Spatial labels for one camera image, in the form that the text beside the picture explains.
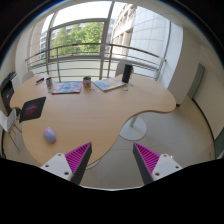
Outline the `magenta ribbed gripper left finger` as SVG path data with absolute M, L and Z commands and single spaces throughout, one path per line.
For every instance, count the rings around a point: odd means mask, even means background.
M 41 168 L 56 176 L 79 185 L 92 154 L 92 143 L 88 142 L 72 151 L 57 153 Z

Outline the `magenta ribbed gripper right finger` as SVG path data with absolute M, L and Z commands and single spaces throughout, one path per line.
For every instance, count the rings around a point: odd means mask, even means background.
M 158 154 L 138 143 L 133 144 L 133 154 L 145 185 L 182 169 L 168 154 Z

